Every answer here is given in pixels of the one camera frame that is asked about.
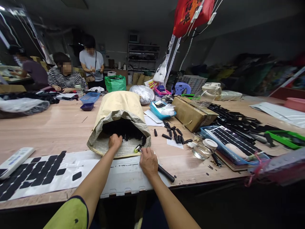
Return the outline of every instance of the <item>hair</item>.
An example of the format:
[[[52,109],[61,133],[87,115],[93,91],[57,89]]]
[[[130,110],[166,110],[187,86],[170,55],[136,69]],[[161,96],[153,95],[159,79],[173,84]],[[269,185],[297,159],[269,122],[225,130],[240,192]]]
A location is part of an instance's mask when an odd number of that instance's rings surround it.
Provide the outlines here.
[[[11,45],[9,47],[9,54],[11,55],[20,55],[23,57],[27,57],[26,52],[23,48],[16,46],[16,45]]]
[[[53,54],[53,60],[54,60],[55,64],[57,64],[57,66],[58,65],[62,66],[64,63],[71,63],[70,58],[62,52],[54,53]]]
[[[95,39],[94,39],[94,37],[93,36],[91,36],[91,35],[85,35],[84,36],[84,42],[83,42],[84,44],[84,46],[86,47],[86,48],[95,48]]]

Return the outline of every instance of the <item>person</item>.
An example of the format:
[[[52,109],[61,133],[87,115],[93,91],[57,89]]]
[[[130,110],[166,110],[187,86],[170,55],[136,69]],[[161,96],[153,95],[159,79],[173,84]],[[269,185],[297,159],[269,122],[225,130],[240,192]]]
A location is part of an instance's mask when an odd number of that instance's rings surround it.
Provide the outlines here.
[[[109,149],[106,154],[95,165],[70,199],[50,219],[44,227],[45,229],[90,227],[114,155],[121,147],[122,141],[122,136],[118,137],[116,134],[109,138]],[[200,228],[161,180],[158,174],[158,159],[153,150],[142,148],[140,166],[159,198],[169,228]]]
[[[53,55],[53,60],[57,64],[48,72],[48,83],[56,91],[71,93],[75,91],[75,85],[81,85],[83,91],[86,89],[86,83],[78,72],[73,71],[70,58],[62,53],[57,52]]]
[[[84,37],[85,49],[79,53],[79,60],[82,64],[83,70],[86,72],[86,76],[94,76],[95,81],[88,82],[88,87],[102,87],[106,91],[106,84],[103,76],[104,59],[100,52],[95,49],[95,39],[91,35],[85,35]]]
[[[25,85],[24,87],[28,91],[37,91],[42,88],[48,87],[48,74],[40,63],[35,62],[32,58],[27,57],[23,48],[11,45],[9,48],[9,54],[19,59],[22,63],[22,72],[11,72],[12,76],[19,76],[25,78],[27,74],[34,80],[34,84]]]

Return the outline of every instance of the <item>striped shirt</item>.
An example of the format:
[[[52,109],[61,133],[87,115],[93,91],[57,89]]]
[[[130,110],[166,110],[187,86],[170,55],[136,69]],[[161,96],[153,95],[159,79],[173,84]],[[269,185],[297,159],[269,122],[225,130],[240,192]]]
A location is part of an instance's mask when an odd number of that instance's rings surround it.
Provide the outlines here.
[[[50,86],[57,85],[62,89],[75,88],[75,85],[81,85],[83,91],[86,89],[86,83],[78,72],[74,72],[70,75],[60,74],[57,67],[53,67],[48,72],[48,83]]]

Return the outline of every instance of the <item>purple shirt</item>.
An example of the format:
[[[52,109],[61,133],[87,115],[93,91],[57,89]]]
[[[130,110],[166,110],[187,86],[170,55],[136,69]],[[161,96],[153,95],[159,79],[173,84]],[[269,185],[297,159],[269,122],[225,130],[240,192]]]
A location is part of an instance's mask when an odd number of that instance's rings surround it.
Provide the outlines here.
[[[26,60],[23,65],[23,70],[33,78],[35,83],[48,84],[48,74],[40,63],[33,60]]]

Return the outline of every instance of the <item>white crate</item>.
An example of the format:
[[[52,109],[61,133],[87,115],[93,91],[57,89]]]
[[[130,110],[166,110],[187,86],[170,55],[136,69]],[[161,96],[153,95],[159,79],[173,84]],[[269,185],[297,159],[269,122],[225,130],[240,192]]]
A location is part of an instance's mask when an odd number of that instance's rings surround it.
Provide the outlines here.
[[[207,78],[193,75],[184,75],[182,81],[187,83],[191,87],[191,94],[196,94],[201,90],[204,83],[207,81]]]

